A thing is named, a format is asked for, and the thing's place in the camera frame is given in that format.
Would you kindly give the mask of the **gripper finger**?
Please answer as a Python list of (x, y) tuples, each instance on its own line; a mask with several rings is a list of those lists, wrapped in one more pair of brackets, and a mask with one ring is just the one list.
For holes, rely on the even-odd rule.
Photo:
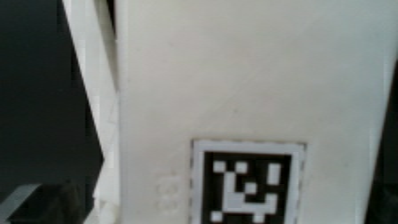
[(0, 202), (0, 224), (83, 224), (87, 213), (80, 187), (60, 184), (23, 184)]

